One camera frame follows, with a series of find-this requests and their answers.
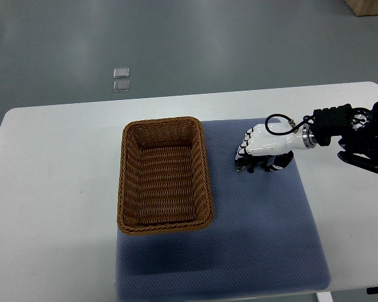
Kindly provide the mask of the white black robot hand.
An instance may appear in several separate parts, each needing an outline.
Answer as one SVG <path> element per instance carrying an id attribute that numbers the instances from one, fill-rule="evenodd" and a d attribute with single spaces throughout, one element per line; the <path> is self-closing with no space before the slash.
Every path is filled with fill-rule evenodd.
<path id="1" fill-rule="evenodd" d="M 315 145 L 316 142 L 308 126 L 292 128 L 288 123 L 257 124 L 247 130 L 235 159 L 245 154 L 281 155 L 294 150 L 314 148 Z"/>

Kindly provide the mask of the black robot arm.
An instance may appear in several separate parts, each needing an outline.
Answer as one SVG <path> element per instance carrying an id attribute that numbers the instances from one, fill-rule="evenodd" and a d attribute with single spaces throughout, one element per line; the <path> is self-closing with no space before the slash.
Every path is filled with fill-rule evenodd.
<path id="1" fill-rule="evenodd" d="M 264 123 L 270 135 L 294 138 L 301 134 L 302 146 L 327 147 L 333 137 L 340 137 L 342 148 L 337 156 L 343 162 L 378 174 L 378 102 L 372 109 L 350 104 L 315 109 L 295 124 L 283 114 L 273 114 Z"/>

